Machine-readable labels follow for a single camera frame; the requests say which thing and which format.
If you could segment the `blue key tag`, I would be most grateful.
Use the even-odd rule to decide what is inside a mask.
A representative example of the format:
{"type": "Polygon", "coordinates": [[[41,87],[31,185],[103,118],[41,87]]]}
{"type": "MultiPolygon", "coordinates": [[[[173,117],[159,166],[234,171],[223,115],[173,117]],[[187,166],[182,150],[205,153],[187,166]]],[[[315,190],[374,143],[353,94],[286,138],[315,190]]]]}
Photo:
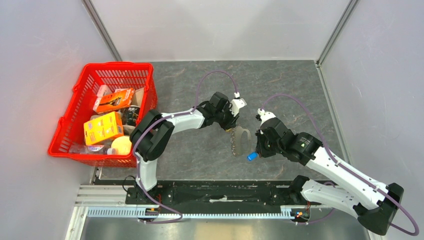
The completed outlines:
{"type": "Polygon", "coordinates": [[[247,157],[246,157],[246,159],[249,161],[249,162],[251,162],[251,161],[253,161],[253,160],[255,160],[256,158],[258,158],[259,157],[259,154],[257,153],[257,152],[252,152],[252,153],[250,153],[247,157]]]}

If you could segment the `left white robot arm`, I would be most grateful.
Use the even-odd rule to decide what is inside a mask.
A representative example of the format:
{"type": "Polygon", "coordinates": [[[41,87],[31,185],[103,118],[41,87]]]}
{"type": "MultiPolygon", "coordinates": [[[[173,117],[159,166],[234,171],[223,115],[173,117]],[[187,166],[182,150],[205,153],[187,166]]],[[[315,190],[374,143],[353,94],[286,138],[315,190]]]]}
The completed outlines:
{"type": "Polygon", "coordinates": [[[229,99],[221,92],[215,92],[210,100],[180,112],[164,113],[149,110],[132,131],[129,139],[132,154],[136,159],[136,182],[140,187],[137,197],[144,204],[152,204],[157,198],[157,162],[165,151],[173,134],[195,130],[217,123],[223,130],[236,127],[240,110],[247,105],[236,92],[229,99]]]}

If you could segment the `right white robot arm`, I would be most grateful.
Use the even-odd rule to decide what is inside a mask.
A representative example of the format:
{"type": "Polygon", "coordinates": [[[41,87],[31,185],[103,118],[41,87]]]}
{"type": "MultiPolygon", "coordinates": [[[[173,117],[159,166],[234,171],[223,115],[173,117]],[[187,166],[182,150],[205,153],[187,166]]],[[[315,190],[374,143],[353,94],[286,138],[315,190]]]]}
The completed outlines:
{"type": "Polygon", "coordinates": [[[277,154],[299,163],[335,182],[339,188],[318,183],[298,175],[290,185],[289,200],[300,205],[305,201],[327,205],[358,220],[367,230],[384,236],[398,211],[404,188],[397,183],[385,184],[360,172],[313,135],[294,134],[272,112],[258,110],[260,127],[256,131],[256,153],[261,158],[277,154]]]}

